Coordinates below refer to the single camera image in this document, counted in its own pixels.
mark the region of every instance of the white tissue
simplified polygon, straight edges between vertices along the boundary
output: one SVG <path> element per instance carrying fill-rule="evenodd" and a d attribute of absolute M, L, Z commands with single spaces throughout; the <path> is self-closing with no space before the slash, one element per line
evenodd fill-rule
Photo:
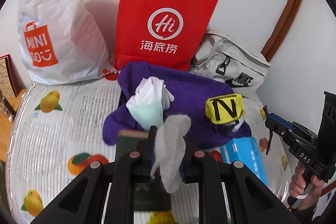
<path fill-rule="evenodd" d="M 163 125 L 163 110 L 169 109 L 174 100 L 164 80 L 151 76 L 142 79 L 126 107 L 142 128 L 149 131 L 151 126 Z"/>
<path fill-rule="evenodd" d="M 155 163 L 151 176 L 158 167 L 167 193 L 175 192 L 182 183 L 179 171 L 185 153 L 183 137 L 190 129 L 191 119 L 187 115 L 171 115 L 162 125 L 155 138 Z"/>

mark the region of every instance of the wrinkled plastic bag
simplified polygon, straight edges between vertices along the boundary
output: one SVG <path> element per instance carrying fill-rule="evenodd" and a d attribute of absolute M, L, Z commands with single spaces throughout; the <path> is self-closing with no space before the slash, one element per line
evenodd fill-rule
<path fill-rule="evenodd" d="M 32 81 L 60 85 L 115 72 L 89 0 L 19 0 L 22 61 Z"/>
<path fill-rule="evenodd" d="M 226 83 L 245 97 L 255 94 L 271 66 L 260 52 L 216 30 L 207 30 L 194 65 L 196 75 Z"/>

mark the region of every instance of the grey cloth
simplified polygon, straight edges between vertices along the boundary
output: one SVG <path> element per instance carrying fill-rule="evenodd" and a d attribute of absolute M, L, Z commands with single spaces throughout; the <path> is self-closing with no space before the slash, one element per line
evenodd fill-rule
<path fill-rule="evenodd" d="M 336 195 L 334 195 L 323 214 L 314 218 L 312 220 L 316 205 L 307 208 L 306 210 L 297 211 L 292 209 L 292 214 L 302 223 L 302 224 L 332 224 L 336 223 Z"/>

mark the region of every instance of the nike bag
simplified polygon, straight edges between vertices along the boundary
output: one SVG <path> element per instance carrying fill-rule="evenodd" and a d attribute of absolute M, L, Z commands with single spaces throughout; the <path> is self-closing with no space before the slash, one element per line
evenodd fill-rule
<path fill-rule="evenodd" d="M 22 61 L 32 81 L 59 85 L 114 72 L 89 0 L 19 0 Z"/>
<path fill-rule="evenodd" d="M 256 92 L 270 67 L 260 52 L 214 30 L 204 35 L 194 65 L 197 75 L 227 83 L 244 96 Z"/>
<path fill-rule="evenodd" d="M 146 61 L 187 70 L 218 0 L 120 0 L 115 68 Z"/>

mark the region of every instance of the grey backpack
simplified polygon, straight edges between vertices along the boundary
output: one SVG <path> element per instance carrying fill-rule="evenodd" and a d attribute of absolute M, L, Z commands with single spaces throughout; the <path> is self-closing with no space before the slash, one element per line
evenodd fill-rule
<path fill-rule="evenodd" d="M 224 82 L 249 96 L 264 82 L 270 63 L 256 50 L 229 35 L 207 30 L 194 59 L 195 74 Z"/>

